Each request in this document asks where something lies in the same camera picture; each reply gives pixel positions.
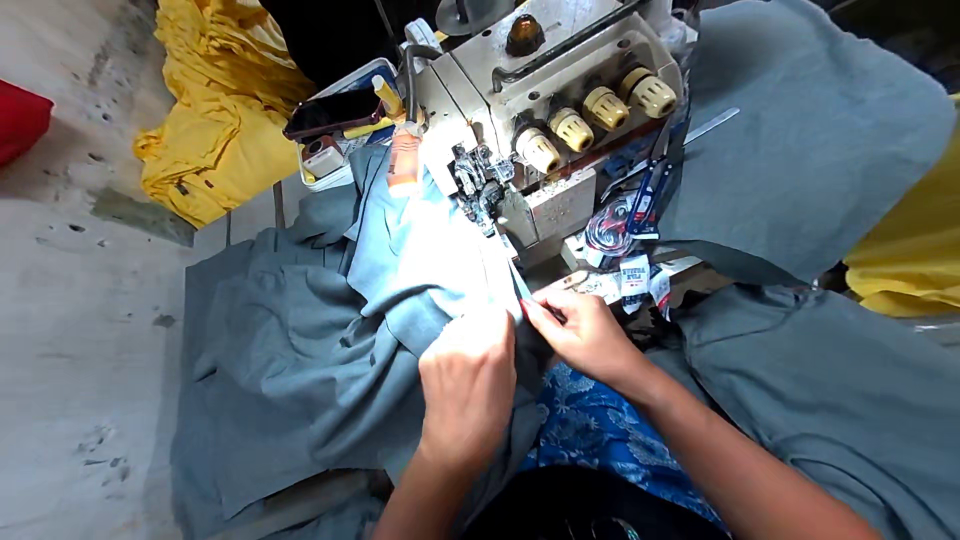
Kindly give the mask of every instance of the hand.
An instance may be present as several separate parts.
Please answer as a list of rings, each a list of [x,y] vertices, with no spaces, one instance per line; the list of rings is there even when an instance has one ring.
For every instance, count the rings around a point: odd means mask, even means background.
[[[453,474],[479,475],[514,406],[514,322],[487,307],[451,321],[420,357],[426,416],[420,453]]]
[[[534,299],[538,303],[522,303],[527,319],[570,367],[614,389],[637,368],[652,367],[602,298],[545,288]],[[547,307],[562,314],[566,322],[561,324]]]

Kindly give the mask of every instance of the smartphone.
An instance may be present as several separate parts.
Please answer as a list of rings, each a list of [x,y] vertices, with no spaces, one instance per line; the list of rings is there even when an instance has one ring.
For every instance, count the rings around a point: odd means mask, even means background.
[[[383,114],[383,104],[372,88],[315,97],[294,110],[283,135],[302,142],[306,137],[370,126],[379,122]]]

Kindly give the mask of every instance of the machine knob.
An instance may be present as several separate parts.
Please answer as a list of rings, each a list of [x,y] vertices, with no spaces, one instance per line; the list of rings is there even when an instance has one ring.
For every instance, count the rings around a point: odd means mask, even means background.
[[[616,97],[613,90],[598,86],[587,94],[587,99],[584,100],[584,117],[611,132],[627,122],[630,110]]]
[[[525,57],[537,52],[546,42],[543,28],[530,13],[514,19],[514,25],[507,34],[507,54],[512,57]]]
[[[570,147],[570,150],[578,154],[593,144],[593,131],[590,130],[587,121],[570,107],[554,112],[547,125]]]
[[[646,67],[638,67],[623,78],[619,96],[630,105],[640,105],[651,118],[663,118],[677,107],[677,94],[673,88]]]
[[[516,138],[516,152],[543,174],[560,167],[560,153],[537,128],[527,128]]]

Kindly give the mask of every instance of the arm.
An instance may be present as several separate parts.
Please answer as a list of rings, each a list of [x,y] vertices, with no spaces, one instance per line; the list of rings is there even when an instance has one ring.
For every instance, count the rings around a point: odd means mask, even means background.
[[[617,325],[603,300],[544,289],[527,317],[571,366],[631,401],[670,452],[745,539],[879,539],[862,518],[787,467],[653,365]],[[561,325],[544,306],[558,309]]]
[[[420,444],[372,540],[449,537],[467,491],[510,423],[516,388],[513,319],[495,308],[456,319],[419,366],[426,401]]]

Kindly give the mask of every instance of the concrete floor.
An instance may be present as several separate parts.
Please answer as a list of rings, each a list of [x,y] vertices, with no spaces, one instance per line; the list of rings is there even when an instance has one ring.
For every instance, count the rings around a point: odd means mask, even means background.
[[[104,187],[146,200],[132,136],[173,104],[154,8],[0,3],[0,78],[56,103],[49,133],[0,169],[0,539],[180,538],[183,268],[223,236],[191,250],[89,215]]]

